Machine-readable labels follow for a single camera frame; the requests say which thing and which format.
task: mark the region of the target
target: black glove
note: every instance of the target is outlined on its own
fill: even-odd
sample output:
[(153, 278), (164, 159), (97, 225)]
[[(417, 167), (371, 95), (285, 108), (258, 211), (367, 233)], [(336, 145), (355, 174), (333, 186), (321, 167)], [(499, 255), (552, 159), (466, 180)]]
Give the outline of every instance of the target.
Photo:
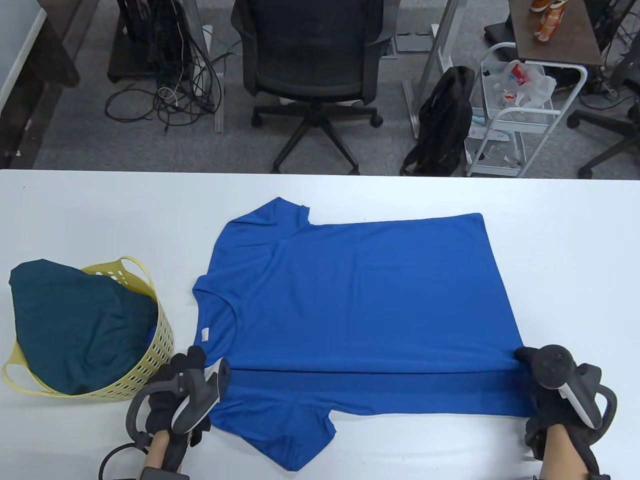
[[(518, 348), (515, 351), (515, 358), (531, 368), (531, 360), (537, 351), (537, 348), (531, 347)], [(533, 377), (529, 384), (529, 392), (537, 415), (527, 421), (524, 440), (531, 448), (533, 456), (537, 460), (544, 459), (547, 429), (550, 426), (561, 424), (566, 428), (574, 448), (582, 457), (589, 473), (599, 475), (598, 462), (591, 452), (591, 445), (595, 442), (596, 433), (585, 425), (569, 400), (563, 399), (557, 390), (542, 387)]]
[[(204, 370), (206, 360), (207, 357), (201, 347), (191, 346), (187, 351), (187, 355), (184, 353), (174, 355), (170, 363), (162, 365), (148, 382), (171, 380), (178, 373), (186, 370)], [(184, 395), (178, 396), (171, 392), (157, 392), (149, 396), (151, 412), (147, 417), (146, 430), (152, 434), (162, 430), (169, 432), (170, 442), (164, 454), (163, 469), (170, 472), (177, 470), (187, 450), (189, 435), (176, 435), (171, 430), (173, 414), (185, 398), (187, 398), (186, 392)], [(202, 439), (202, 432), (210, 429), (211, 420), (207, 415), (192, 430), (189, 445), (192, 447), (198, 445)]]

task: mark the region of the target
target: white desk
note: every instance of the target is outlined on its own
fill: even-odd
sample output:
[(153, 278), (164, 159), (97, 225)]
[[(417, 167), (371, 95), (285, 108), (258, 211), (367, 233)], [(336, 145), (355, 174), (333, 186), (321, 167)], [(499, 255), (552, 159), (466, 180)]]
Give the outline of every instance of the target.
[[(41, 257), (76, 267), (139, 257), (186, 348), (197, 313), (191, 287), (220, 230), (278, 195), (310, 206), (312, 223), (481, 212), (524, 342), (560, 343), (602, 367), (620, 407), (594, 450), (613, 479), (637, 477), (640, 182), (2, 170), (0, 360), (14, 338), (9, 272)], [(1, 384), (0, 476), (96, 478), (102, 457), (128, 441), (126, 408), (25, 397)], [(332, 420), (334, 441), (297, 474), (219, 431), (188, 453), (185, 471), (194, 480), (513, 480), (539, 469), (521, 443), (522, 420), (335, 412)], [(116, 457), (107, 478), (134, 476), (139, 455)]]
[(37, 0), (0, 0), (0, 112), (46, 18)]

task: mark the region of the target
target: t-shirt sleeve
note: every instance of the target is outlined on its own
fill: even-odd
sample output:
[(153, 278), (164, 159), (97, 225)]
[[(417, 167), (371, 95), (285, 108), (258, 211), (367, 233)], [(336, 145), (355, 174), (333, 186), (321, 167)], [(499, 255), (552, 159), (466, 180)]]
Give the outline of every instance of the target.
[(211, 411), (211, 422), (296, 472), (333, 440), (335, 428), (329, 407), (305, 404), (304, 396), (290, 395), (230, 385), (225, 401)]
[[(216, 242), (218, 248), (257, 246), (291, 237), (308, 225), (309, 208), (274, 198), (268, 204), (227, 223)], [(213, 252), (209, 270), (216, 264)]]

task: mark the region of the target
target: folded fabric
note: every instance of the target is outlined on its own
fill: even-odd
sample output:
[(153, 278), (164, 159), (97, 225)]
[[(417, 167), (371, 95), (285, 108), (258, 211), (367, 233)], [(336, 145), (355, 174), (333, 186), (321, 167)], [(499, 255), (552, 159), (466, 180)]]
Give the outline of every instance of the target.
[(212, 423), (299, 470), (331, 410), (530, 415), (480, 214), (311, 225), (277, 198), (231, 221), (193, 289), (195, 344), (233, 375)]
[(100, 390), (143, 358), (158, 309), (108, 276), (48, 260), (11, 272), (17, 342), (29, 369), (68, 395)]

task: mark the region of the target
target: wooden desk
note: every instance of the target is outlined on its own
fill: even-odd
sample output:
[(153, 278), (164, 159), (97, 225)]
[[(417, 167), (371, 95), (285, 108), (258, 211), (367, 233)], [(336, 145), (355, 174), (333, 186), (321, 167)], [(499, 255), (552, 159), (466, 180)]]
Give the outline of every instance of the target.
[(533, 38), (540, 24), (541, 13), (529, 10), (529, 0), (509, 0), (516, 38), (518, 57), (521, 60), (553, 61), (578, 65), (602, 65), (602, 55), (593, 34), (591, 21), (583, 0), (569, 0), (562, 24), (548, 45)]

